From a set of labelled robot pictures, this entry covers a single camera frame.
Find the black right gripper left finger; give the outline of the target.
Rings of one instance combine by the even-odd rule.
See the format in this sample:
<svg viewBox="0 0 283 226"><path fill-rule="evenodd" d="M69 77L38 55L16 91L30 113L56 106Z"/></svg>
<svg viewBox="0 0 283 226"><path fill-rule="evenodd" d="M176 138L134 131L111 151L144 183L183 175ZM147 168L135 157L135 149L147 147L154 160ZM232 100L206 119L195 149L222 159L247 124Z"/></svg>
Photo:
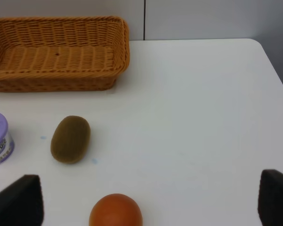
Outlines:
<svg viewBox="0 0 283 226"><path fill-rule="evenodd" d="M43 220L38 175L24 175L0 192L0 226L41 226Z"/></svg>

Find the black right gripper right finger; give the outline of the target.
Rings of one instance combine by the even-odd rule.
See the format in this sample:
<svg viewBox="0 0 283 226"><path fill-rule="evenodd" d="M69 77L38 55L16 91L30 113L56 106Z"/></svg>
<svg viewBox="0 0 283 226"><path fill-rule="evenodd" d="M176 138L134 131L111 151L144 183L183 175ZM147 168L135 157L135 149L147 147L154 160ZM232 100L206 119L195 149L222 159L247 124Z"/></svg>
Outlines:
<svg viewBox="0 0 283 226"><path fill-rule="evenodd" d="M261 173L258 215L264 226L283 226L283 173L275 169Z"/></svg>

